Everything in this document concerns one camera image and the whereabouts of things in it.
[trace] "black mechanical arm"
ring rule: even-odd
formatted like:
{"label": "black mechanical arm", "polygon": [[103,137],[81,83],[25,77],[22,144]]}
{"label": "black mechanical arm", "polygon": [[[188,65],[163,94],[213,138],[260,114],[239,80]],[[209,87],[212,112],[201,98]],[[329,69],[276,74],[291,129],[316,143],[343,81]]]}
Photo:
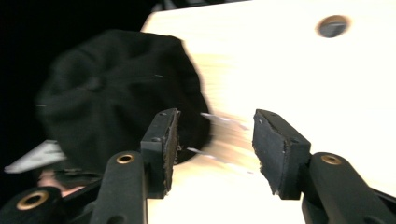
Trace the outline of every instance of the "black mechanical arm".
{"label": "black mechanical arm", "polygon": [[172,187],[178,150],[175,109],[158,113],[138,151],[114,155],[101,180],[62,198],[54,187],[29,189],[0,211],[0,223],[148,223],[147,198],[163,199]]}
{"label": "black mechanical arm", "polygon": [[[138,151],[114,155],[104,177],[65,198],[42,187],[15,196],[0,223],[148,223],[147,198],[171,189],[177,154],[175,109],[155,117]],[[261,172],[282,200],[300,200],[306,223],[396,223],[395,198],[371,189],[347,160],[310,154],[310,143],[278,114],[257,110],[253,146]]]}
{"label": "black mechanical arm", "polygon": [[256,111],[253,146],[261,172],[282,200],[304,194],[306,223],[396,223],[396,200],[370,189],[350,163],[311,144],[278,114]]}

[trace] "black beanie hat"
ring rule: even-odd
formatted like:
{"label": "black beanie hat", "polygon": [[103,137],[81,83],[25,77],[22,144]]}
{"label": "black beanie hat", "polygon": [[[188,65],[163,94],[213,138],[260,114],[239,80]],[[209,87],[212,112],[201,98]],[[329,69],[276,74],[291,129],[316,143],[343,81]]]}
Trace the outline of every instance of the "black beanie hat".
{"label": "black beanie hat", "polygon": [[138,150],[155,115],[181,112],[177,162],[201,148],[210,123],[200,80],[179,39],[112,30],[61,55],[37,97],[48,138],[79,168],[103,172],[107,160]]}

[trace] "white table surface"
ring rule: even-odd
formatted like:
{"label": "white table surface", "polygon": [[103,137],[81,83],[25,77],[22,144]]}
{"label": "white table surface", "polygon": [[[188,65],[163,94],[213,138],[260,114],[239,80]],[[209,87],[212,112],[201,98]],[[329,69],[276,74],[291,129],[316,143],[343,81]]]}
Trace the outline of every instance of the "white table surface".
{"label": "white table surface", "polygon": [[[348,29],[318,35],[344,15]],[[265,0],[153,13],[143,32],[173,35],[201,76],[215,126],[205,151],[259,172],[251,146],[256,108],[276,112],[311,144],[338,154],[375,189],[396,196],[396,2]],[[280,201],[266,179],[203,156],[175,167],[149,223],[304,223],[301,201]]]}

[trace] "small white paper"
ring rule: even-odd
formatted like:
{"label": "small white paper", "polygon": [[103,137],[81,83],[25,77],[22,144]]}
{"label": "small white paper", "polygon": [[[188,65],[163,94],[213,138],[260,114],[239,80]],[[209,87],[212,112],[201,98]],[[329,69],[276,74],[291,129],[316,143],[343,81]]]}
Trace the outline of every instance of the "small white paper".
{"label": "small white paper", "polygon": [[67,158],[58,143],[54,140],[46,140],[17,161],[6,166],[4,171],[8,174],[20,174],[65,160]]}

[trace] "bolt hole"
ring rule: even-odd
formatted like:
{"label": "bolt hole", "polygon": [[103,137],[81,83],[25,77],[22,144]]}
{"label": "bolt hole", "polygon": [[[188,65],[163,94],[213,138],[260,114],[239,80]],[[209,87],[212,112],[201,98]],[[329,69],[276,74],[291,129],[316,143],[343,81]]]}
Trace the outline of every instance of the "bolt hole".
{"label": "bolt hole", "polygon": [[114,216],[111,217],[108,221],[107,224],[122,224],[125,222],[125,218],[122,216]]}
{"label": "bolt hole", "polygon": [[300,141],[299,141],[297,138],[291,138],[290,141],[291,141],[292,143],[295,143],[295,144],[300,143]]}
{"label": "bolt hole", "polygon": [[332,155],[324,155],[321,156],[321,158],[323,161],[329,163],[330,165],[340,165],[342,163],[338,158]]}
{"label": "bolt hole", "polygon": [[323,19],[318,25],[318,33],[326,38],[333,38],[344,33],[348,28],[348,19],[344,16],[334,15]]}
{"label": "bolt hole", "polygon": [[32,208],[38,207],[40,204],[45,202],[49,197],[49,194],[44,191],[35,191],[24,198],[22,198],[18,204],[17,208],[20,210],[30,210]]}
{"label": "bolt hole", "polygon": [[126,164],[134,160],[133,155],[122,155],[117,158],[117,162],[120,164]]}
{"label": "bolt hole", "polygon": [[41,196],[35,195],[28,200],[26,200],[26,204],[34,204],[37,203],[41,199]]}
{"label": "bolt hole", "polygon": [[161,138],[153,137],[153,138],[151,138],[151,142],[161,142]]}

